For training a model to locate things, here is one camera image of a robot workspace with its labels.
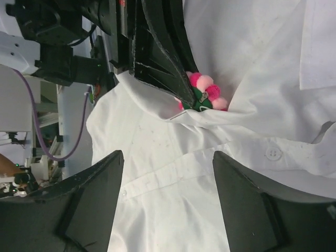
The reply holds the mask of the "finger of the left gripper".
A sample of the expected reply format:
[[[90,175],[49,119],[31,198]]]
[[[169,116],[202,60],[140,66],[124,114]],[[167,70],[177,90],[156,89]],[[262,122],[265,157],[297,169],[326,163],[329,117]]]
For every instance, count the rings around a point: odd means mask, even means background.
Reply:
[[[162,1],[146,1],[146,29],[140,30],[145,40],[144,56],[138,62],[147,70],[137,80],[169,93],[186,104],[194,104],[196,96],[167,31]]]
[[[167,31],[185,71],[198,72],[187,37],[182,0],[162,1]]]

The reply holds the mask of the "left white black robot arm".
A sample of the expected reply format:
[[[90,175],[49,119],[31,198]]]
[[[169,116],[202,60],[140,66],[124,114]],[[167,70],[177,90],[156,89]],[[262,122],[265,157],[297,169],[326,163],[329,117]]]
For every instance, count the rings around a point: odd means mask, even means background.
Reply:
[[[182,1],[1,1],[1,63],[61,86],[138,81],[196,102]]]

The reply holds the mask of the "white button-up shirt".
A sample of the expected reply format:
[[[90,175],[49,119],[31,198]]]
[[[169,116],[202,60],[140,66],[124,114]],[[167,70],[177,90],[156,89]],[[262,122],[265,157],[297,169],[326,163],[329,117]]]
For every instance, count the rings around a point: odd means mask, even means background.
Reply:
[[[108,251],[229,251],[212,160],[335,197],[335,1],[184,1],[199,71],[225,112],[180,111],[129,73],[87,120],[123,178]]]

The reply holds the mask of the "pink flower brooch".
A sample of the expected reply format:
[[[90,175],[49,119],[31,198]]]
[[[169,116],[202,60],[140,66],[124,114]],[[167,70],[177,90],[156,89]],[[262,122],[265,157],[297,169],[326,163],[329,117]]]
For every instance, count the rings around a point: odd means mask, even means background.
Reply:
[[[193,109],[202,112],[207,109],[227,111],[228,102],[221,96],[221,89],[214,84],[214,80],[199,72],[186,72],[193,91],[196,95],[196,104],[194,107],[188,106],[178,98],[174,98],[178,102],[179,109]]]

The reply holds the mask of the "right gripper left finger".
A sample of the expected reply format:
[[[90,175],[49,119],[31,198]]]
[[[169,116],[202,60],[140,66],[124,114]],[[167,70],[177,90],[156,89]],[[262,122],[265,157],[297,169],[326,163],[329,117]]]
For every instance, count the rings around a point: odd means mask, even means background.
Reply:
[[[117,150],[30,194],[34,220],[26,251],[107,251],[123,165],[123,153]]]

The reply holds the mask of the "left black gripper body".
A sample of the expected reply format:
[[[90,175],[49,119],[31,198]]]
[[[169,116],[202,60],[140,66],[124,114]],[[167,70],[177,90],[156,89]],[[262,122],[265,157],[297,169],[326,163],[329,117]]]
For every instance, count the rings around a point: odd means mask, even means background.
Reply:
[[[143,63],[145,40],[140,30],[146,29],[146,1],[79,1],[82,16],[98,26],[98,42],[105,74],[125,71],[132,76],[146,76]]]

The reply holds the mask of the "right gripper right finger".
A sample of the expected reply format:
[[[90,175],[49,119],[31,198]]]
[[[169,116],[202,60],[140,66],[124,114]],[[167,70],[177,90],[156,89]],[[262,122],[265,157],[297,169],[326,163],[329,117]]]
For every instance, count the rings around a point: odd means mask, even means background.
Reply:
[[[215,151],[231,251],[335,251],[335,200],[302,192]]]

